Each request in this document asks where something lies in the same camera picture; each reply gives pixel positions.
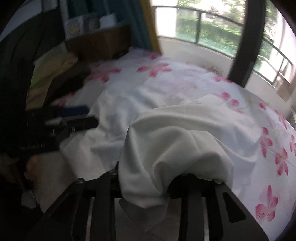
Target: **balcony railing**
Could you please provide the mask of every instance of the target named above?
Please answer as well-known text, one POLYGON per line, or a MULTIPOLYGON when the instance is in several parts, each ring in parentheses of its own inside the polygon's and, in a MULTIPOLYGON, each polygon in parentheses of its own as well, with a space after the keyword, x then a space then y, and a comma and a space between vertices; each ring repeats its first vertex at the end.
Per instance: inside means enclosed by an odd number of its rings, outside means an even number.
MULTIPOLYGON (((181 6, 152 6, 152 8, 159 37, 193 43, 232 59, 235 58, 243 23, 195 8, 181 6), (175 21, 170 23, 169 16, 166 16, 164 12, 158 14, 158 9, 176 9, 175 21), (173 33, 167 32, 170 27, 174 28, 173 33)), ((276 85, 279 80, 288 83, 289 71, 292 72, 292 69, 293 63, 268 38, 264 37, 253 71, 270 84, 276 85)))

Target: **white fabric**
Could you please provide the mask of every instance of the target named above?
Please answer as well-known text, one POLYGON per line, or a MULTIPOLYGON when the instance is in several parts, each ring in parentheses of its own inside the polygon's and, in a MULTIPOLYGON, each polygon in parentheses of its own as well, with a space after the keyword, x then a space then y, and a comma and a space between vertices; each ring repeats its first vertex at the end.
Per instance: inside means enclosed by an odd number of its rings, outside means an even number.
MULTIPOLYGON (((284 230, 296 203, 296 132, 280 110, 276 112, 268 103, 214 73, 143 50, 93 65, 86 81, 74 96, 67 97, 66 105, 82 104, 88 92, 95 93, 98 88, 100 93, 103 85, 103 92, 86 103, 90 113, 99 117, 99 126, 61 144, 77 177, 91 180, 113 169, 129 126, 143 112, 188 104, 213 94, 232 109, 233 116, 238 112, 252 120, 254 131, 261 136, 256 144, 258 153, 253 158, 248 156, 250 163, 234 165, 233 192, 271 241, 284 230)), ((229 157, 233 162, 235 153, 229 157)))
POLYGON ((253 118, 233 111, 214 95, 141 114, 127 132, 119 161, 120 187, 132 204, 159 207, 153 209, 154 222, 142 218, 135 223, 142 222, 148 230, 164 218, 167 188, 182 173, 219 179, 232 187, 235 170, 240 182, 233 190, 242 189, 242 180, 252 174, 261 154, 260 137, 253 118))

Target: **beige cloth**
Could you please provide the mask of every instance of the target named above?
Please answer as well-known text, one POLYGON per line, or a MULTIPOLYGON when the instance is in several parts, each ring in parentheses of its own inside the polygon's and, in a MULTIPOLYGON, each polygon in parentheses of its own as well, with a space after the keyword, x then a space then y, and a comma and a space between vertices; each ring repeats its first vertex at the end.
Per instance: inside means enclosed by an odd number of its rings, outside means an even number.
POLYGON ((58 53, 35 68, 26 109, 42 107, 52 80, 71 68, 77 61, 78 57, 72 53, 58 53))

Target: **bed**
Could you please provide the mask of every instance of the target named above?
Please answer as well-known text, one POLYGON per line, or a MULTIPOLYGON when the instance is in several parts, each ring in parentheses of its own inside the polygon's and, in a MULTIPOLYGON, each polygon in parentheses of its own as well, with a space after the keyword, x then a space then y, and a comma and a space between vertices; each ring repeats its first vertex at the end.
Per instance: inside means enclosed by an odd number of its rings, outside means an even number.
MULTIPOLYGON (((269 240, 275 240, 282 233, 296 206, 296 132, 280 110, 274 110, 254 94, 206 69, 142 49, 131 49, 120 59, 92 63, 90 67, 92 73, 85 79, 83 88, 54 102, 61 106, 87 105, 90 114, 99 118, 99 126, 61 143, 61 153, 73 173, 68 170, 70 174, 63 174, 61 166, 51 164, 51 172, 60 173, 58 176, 65 179, 63 185, 48 180, 52 183, 51 190, 56 192, 52 201, 76 177, 91 180, 113 169, 120 159, 128 128, 141 113, 214 96, 235 114, 254 120, 253 128, 259 136, 252 159, 247 160, 252 167, 234 166, 232 191, 269 240)), ((45 159, 55 158, 57 163, 55 154, 51 155, 45 159)), ((119 224, 118 232, 129 238, 143 234, 143 240, 163 240, 162 225, 178 227, 176 213, 174 216, 168 212, 169 217, 144 234, 131 221, 130 226, 125 227, 128 218, 122 210, 118 213, 116 218, 125 220, 124 228, 119 224)), ((167 237, 174 239, 173 233, 167 237)))

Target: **black window frame post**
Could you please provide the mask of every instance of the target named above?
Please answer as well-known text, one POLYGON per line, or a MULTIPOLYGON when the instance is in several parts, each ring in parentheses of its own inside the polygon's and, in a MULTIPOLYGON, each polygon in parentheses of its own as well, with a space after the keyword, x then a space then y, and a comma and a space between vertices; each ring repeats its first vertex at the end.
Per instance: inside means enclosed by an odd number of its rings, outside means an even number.
POLYGON ((253 71, 263 40, 265 0, 246 0, 246 14, 239 48, 228 79, 245 87, 253 71))

